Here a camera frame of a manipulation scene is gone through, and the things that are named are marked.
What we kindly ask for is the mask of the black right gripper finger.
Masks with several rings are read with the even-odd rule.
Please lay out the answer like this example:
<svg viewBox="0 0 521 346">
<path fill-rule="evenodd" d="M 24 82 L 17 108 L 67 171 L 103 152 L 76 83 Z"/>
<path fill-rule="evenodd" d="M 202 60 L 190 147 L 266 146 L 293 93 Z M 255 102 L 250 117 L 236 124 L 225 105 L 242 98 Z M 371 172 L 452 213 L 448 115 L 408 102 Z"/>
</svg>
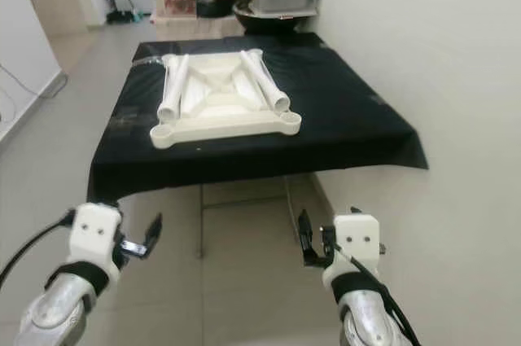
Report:
<svg viewBox="0 0 521 346">
<path fill-rule="evenodd" d="M 313 227 L 306 209 L 301 209 L 296 219 L 298 242 L 303 256 L 315 256 L 313 249 Z"/>
</svg>

